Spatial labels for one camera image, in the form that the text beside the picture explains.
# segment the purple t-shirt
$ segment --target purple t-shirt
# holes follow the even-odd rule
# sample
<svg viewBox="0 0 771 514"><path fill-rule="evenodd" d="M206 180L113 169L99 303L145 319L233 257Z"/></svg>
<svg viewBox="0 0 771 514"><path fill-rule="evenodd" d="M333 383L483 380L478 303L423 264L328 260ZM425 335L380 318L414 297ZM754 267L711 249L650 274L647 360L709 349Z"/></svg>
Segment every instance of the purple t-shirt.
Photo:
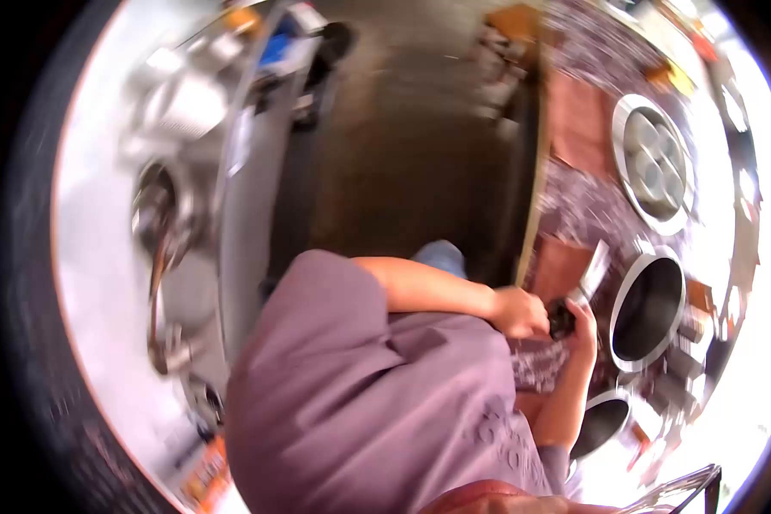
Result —
<svg viewBox="0 0 771 514"><path fill-rule="evenodd" d="M227 456L254 514L416 512L483 478L562 493L568 456L513 412L505 337L482 319L389 315L373 275L312 250L237 360Z"/></svg>

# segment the kitchen floor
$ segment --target kitchen floor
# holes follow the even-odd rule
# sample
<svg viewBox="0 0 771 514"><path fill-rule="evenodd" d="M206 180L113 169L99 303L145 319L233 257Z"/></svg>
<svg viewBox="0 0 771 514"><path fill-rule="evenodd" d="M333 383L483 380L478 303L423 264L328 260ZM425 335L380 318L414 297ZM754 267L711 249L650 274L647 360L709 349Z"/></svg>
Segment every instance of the kitchen floor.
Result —
<svg viewBox="0 0 771 514"><path fill-rule="evenodd" d="M472 278L490 276L501 258L510 148L477 114L468 57L483 13L508 3L314 2L359 40L314 159L313 248L409 257L449 239Z"/></svg>

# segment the blue jeans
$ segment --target blue jeans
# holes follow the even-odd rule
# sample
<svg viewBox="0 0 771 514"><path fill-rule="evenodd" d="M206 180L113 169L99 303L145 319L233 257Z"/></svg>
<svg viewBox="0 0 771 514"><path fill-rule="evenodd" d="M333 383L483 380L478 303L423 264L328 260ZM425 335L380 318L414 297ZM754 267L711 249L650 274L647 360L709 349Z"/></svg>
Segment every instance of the blue jeans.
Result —
<svg viewBox="0 0 771 514"><path fill-rule="evenodd" d="M427 266L435 267L443 272L449 272L461 279L467 279L465 275L465 257L463 253L449 241L439 239L423 246L412 261L421 262Z"/></svg>

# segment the blue object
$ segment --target blue object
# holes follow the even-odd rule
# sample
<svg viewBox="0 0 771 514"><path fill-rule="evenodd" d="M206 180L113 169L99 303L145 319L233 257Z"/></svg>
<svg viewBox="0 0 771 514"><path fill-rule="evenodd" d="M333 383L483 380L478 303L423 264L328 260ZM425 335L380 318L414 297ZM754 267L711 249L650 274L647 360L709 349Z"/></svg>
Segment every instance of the blue object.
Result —
<svg viewBox="0 0 771 514"><path fill-rule="evenodd" d="M449 272L461 279L468 278L465 275L463 253L453 243L444 239L425 245L414 254L411 260L435 267L443 272Z"/></svg>
<svg viewBox="0 0 771 514"><path fill-rule="evenodd" d="M283 60L285 49L291 43L291 37L285 33L279 33L269 38L269 43L260 56L260 67L268 66Z"/></svg>

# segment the hand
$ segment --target hand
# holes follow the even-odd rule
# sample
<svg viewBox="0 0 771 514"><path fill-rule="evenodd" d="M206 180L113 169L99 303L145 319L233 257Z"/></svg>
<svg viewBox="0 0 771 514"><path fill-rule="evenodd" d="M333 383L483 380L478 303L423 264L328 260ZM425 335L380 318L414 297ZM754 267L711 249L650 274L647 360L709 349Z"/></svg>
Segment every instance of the hand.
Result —
<svg viewBox="0 0 771 514"><path fill-rule="evenodd" d="M565 299L565 306L574 314L574 332L565 339L565 344L572 354L582 354L597 358L597 320L591 307L586 303L582 307L573 300Z"/></svg>
<svg viewBox="0 0 771 514"><path fill-rule="evenodd" d="M508 337L548 334L548 314L543 301L519 287L494 290L492 314L486 319Z"/></svg>

